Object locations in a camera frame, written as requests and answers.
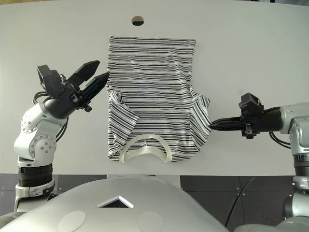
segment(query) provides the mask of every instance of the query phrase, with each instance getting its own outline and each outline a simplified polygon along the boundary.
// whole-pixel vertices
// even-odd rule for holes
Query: robotic arm
[[[217,131],[241,131],[242,136],[253,139],[260,132],[269,132],[278,144],[290,148],[294,157],[296,193],[285,202],[285,217],[309,217],[309,103],[298,103],[264,109],[260,100],[247,93],[239,103],[240,117],[222,118],[210,126]],[[290,135],[290,143],[279,140],[274,131]]]
[[[15,210],[22,198],[48,196],[54,189],[52,178],[56,142],[68,125],[68,117],[75,110],[90,112],[90,101],[104,88],[109,74],[96,76],[80,90],[80,84],[95,73],[99,61],[81,66],[69,79],[50,70],[47,65],[38,67],[40,82],[45,92],[36,98],[47,96],[28,109],[21,120],[21,132],[14,144],[18,155],[19,183],[16,185]]]

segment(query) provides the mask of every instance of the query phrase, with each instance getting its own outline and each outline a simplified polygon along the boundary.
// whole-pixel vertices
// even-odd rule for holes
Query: striped t-shirt
[[[109,158],[189,159],[211,132],[209,100],[192,88],[195,40],[109,38]]]

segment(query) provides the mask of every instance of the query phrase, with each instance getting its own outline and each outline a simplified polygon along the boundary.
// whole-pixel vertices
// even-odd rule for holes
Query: white tabletop
[[[144,25],[131,18],[141,15]],[[99,59],[108,37],[193,38],[193,86],[211,99],[211,120],[239,116],[251,92],[266,108],[308,102],[309,7],[219,0],[61,0],[0,6],[0,173],[16,173],[20,119],[41,91],[36,67],[69,77]],[[267,133],[214,131],[195,158],[163,163],[145,155],[127,164],[107,158],[108,94],[77,111],[58,143],[55,174],[293,175],[290,151]]]

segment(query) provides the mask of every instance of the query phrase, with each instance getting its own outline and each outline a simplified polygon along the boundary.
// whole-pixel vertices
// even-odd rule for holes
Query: black floor
[[[105,179],[106,175],[55,175],[56,192],[63,193],[80,184]],[[181,187],[221,223],[250,176],[181,176]],[[13,211],[16,174],[0,174],[0,215]],[[243,224],[277,225],[282,221],[283,202],[293,193],[291,176],[258,176],[239,199],[228,228]]]

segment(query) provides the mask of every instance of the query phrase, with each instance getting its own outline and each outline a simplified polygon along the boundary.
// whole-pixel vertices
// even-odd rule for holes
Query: vent grille
[[[111,202],[101,208],[129,208],[125,204],[123,204],[120,200]]]
[[[97,208],[128,208],[132,209],[134,206],[131,202],[122,196],[113,197],[107,201],[97,205]]]

